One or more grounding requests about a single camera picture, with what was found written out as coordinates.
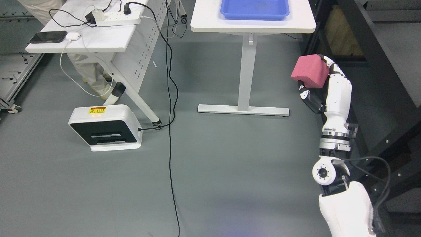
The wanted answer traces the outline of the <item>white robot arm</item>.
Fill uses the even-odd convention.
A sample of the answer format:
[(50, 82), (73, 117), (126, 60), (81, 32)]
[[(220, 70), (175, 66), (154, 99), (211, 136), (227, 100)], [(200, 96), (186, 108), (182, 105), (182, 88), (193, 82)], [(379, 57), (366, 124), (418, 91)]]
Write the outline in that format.
[(345, 163), (351, 135), (324, 130), (312, 176), (320, 185), (319, 206), (332, 237), (375, 237), (373, 207), (364, 186), (352, 181)]

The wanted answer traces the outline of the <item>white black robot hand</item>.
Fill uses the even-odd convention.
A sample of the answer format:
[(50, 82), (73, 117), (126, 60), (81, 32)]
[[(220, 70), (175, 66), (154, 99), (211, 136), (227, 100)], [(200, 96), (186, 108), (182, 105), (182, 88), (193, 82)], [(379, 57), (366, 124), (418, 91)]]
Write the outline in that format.
[(327, 97), (325, 102), (322, 102), (322, 99), (311, 92), (312, 88), (307, 88), (304, 86), (304, 82), (297, 81), (300, 98), (314, 113), (325, 115), (326, 122), (322, 128), (323, 132), (349, 134), (346, 120), (349, 115), (352, 84), (334, 60), (324, 55), (317, 55), (329, 67), (328, 77), (325, 81), (328, 83)]

